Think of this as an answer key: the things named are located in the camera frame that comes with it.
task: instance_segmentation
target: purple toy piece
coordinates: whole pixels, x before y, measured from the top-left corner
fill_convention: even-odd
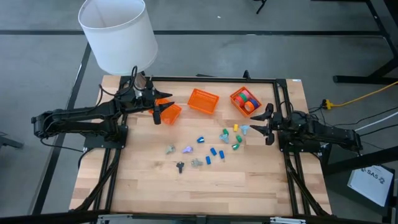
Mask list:
[[[182,153],[188,153],[188,152],[193,152],[193,148],[191,146],[187,146]]]

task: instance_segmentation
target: black toy piece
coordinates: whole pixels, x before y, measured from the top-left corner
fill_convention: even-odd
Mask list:
[[[180,174],[182,174],[182,168],[184,167],[184,163],[183,162],[178,162],[176,167],[178,167],[178,172]]]

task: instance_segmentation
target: orange basket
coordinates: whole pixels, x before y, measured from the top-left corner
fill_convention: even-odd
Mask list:
[[[253,112],[255,112],[256,109],[252,110],[251,112],[248,112],[246,109],[244,109],[244,107],[240,107],[237,103],[235,103],[235,98],[243,91],[246,90],[252,99],[256,100],[257,103],[259,104],[259,106],[256,108],[260,108],[262,106],[261,102],[253,95],[253,93],[251,93],[245,86],[242,86],[240,89],[238,89],[236,92],[232,93],[231,96],[229,96],[231,98],[231,103],[233,105],[235,105],[235,107],[243,114],[243,116],[245,117],[250,117]]]
[[[159,104],[164,104],[170,102],[168,99],[156,99],[155,103],[156,105]],[[175,103],[171,106],[169,106],[166,110],[163,110],[163,112],[160,114],[161,120],[165,124],[174,124],[174,121],[177,119],[177,117],[180,115],[182,108],[179,105],[176,105]]]
[[[188,106],[206,114],[213,114],[219,98],[219,96],[203,90],[193,89]]]

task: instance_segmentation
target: blue block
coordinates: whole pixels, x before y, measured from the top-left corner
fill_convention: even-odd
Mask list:
[[[207,162],[207,165],[211,164],[210,156],[206,156],[206,162]]]
[[[205,142],[205,138],[204,137],[200,137],[197,139],[197,143],[204,143]]]
[[[214,148],[211,148],[210,152],[212,153],[213,156],[217,155],[216,149]]]
[[[224,151],[220,150],[218,153],[220,154],[220,157],[221,157],[222,159],[224,159]]]

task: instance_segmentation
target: yellow cable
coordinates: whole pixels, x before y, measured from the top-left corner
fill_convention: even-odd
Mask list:
[[[350,100],[350,101],[348,101],[348,102],[345,102],[345,103],[342,103],[342,104],[339,104],[339,105],[334,105],[333,103],[330,103],[330,107],[331,107],[331,108],[332,108],[332,107],[340,107],[340,106],[348,105],[348,104],[350,104],[350,103],[354,103],[355,101],[362,100],[362,99],[365,98],[365,97],[371,96],[371,95],[373,95],[373,94],[375,94],[375,93],[379,93],[379,92],[381,92],[381,91],[383,91],[383,90],[385,90],[385,89],[387,89],[387,88],[390,88],[390,87],[392,87],[392,86],[395,85],[395,84],[398,84],[398,81],[396,81],[396,82],[394,82],[394,83],[392,83],[392,84],[390,84],[390,85],[388,85],[388,86],[385,86],[385,87],[381,88],[380,90],[376,90],[376,91],[371,92],[371,93],[368,93],[368,94],[366,94],[366,95],[364,95],[364,96],[358,97],[357,99],[353,99],[353,100]]]

